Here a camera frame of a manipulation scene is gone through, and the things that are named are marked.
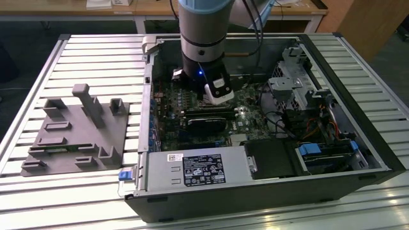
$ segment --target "metal bracket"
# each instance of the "metal bracket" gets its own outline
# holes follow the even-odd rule
[[[141,40],[141,51],[143,55],[151,54],[158,49],[155,44],[155,36],[149,35],[142,37]]]

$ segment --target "wooden desk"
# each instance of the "wooden desk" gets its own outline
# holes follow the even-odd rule
[[[173,0],[177,11],[177,0]],[[307,21],[306,33],[315,31],[327,10],[318,9],[311,0],[272,7],[267,20]],[[145,34],[146,20],[174,20],[167,0],[133,0],[130,6],[106,10],[86,10],[86,0],[0,0],[0,21],[134,21],[137,32]]]
[[[86,0],[0,0],[0,15],[10,16],[106,16],[133,15],[137,0],[129,6],[87,11]]]
[[[129,6],[87,11],[86,0],[0,0],[0,21],[134,21],[137,0]]]
[[[177,0],[173,0],[174,11],[177,12]],[[295,4],[286,4],[290,8],[272,7],[267,20],[299,20],[308,21],[304,32],[312,33],[319,25],[322,16],[327,10],[318,9],[310,0],[300,0]],[[147,20],[174,20],[167,0],[137,0],[135,5],[135,26],[138,33],[145,34],[143,22]]]

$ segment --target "wire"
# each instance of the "wire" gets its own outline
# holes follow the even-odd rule
[[[267,118],[266,114],[262,111],[262,106],[260,106],[260,98],[262,98],[262,91],[259,93],[259,113],[260,115],[264,117],[264,119],[279,129],[282,129],[282,131],[287,134],[287,136],[292,139],[298,139],[298,137],[280,125],[276,124],[276,122],[274,122],[271,119]]]
[[[278,132],[278,128],[276,128],[276,124],[278,124],[279,121],[283,122],[282,119],[279,119],[279,120],[275,122],[275,137],[276,137],[276,134],[278,134],[278,133],[282,133],[282,132]]]
[[[314,121],[314,120],[315,120],[315,118],[311,118],[311,119],[307,120],[307,122],[306,122],[306,132],[307,132],[307,130],[308,130],[308,123],[310,123],[311,121]]]
[[[314,130],[302,137],[302,140],[310,137],[318,130],[319,130],[319,127],[314,128]]]
[[[282,12],[282,8],[290,8],[290,6],[282,6],[280,3],[278,3],[275,1],[275,3],[279,5],[279,6],[274,6],[274,7],[279,7],[279,10],[280,10],[280,21],[283,20],[283,12]]]
[[[174,17],[174,19],[178,21],[178,17],[177,17],[175,12],[174,12],[171,0],[169,0],[169,3],[170,3],[170,8],[171,8],[173,17]]]
[[[244,2],[244,0],[240,0],[240,1],[242,1],[244,10],[247,11],[247,14],[248,14],[248,17],[250,17],[250,20],[251,20],[251,25],[252,25],[252,29],[254,29],[255,39],[256,39],[256,43],[258,43],[256,48],[248,53],[248,56],[251,56],[251,55],[254,55],[254,54],[258,52],[258,50],[259,50],[259,48],[260,48],[262,41],[259,41],[259,38],[258,38],[258,31],[256,31],[255,20],[254,20],[254,17],[252,17],[252,14],[251,14],[248,5],[247,5],[247,3]]]
[[[270,114],[270,113],[274,113],[274,114],[276,114],[276,115],[282,115],[282,113],[280,113],[280,112],[278,112],[278,111],[268,111],[268,112],[266,112],[266,114],[264,114],[264,115],[267,115],[267,114]]]
[[[328,123],[332,125],[332,130],[334,130],[334,136],[336,139],[339,139],[339,136],[338,136],[338,125],[336,123],[328,121]]]
[[[251,6],[255,10],[255,13],[256,13],[256,18],[258,18],[258,23],[259,23],[259,44],[258,44],[258,55],[259,55],[259,52],[260,52],[260,46],[262,46],[262,41],[263,41],[263,31],[262,31],[262,20],[260,20],[260,14],[259,14],[259,11],[258,11],[258,8],[256,8],[256,5],[255,5],[255,2],[254,0],[250,0],[251,2]]]

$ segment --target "motherboard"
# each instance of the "motherboard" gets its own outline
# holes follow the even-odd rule
[[[211,105],[173,82],[155,87],[161,151],[236,146],[271,135],[262,119],[259,84],[234,92],[227,102]]]

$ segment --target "table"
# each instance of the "table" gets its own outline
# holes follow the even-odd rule
[[[106,10],[86,10],[86,0],[2,0],[0,21],[134,21],[137,32],[145,34],[146,20],[174,20],[167,0],[133,0],[130,6],[111,6]],[[173,0],[177,11],[177,0]],[[274,7],[267,20],[308,21],[304,32],[312,33],[327,10],[318,9],[311,0]]]
[[[174,11],[177,12],[177,0],[173,0]],[[272,7],[267,20],[308,21],[304,27],[304,33],[312,33],[316,30],[322,16],[327,13],[326,9],[318,9],[311,0],[300,0],[295,4],[286,4],[290,8]],[[135,6],[134,23],[138,33],[145,34],[143,22],[147,20],[174,20],[167,0],[138,0]]]
[[[70,95],[74,83],[89,84],[89,93],[101,103],[118,97],[130,103],[122,165],[137,163],[142,37],[59,37],[0,143],[1,229],[315,230],[319,226],[343,230],[390,229],[409,224],[409,172],[336,201],[154,224],[142,222],[119,198],[118,170],[21,177],[19,166],[45,117],[41,106],[51,97],[62,97],[65,104],[79,104]],[[374,126],[387,131],[380,135],[409,169],[407,108],[344,39],[331,34],[311,34],[308,38]],[[318,71],[312,74],[324,88]]]
[[[2,0],[0,21],[134,21],[137,0],[129,6],[87,11],[86,0]]]

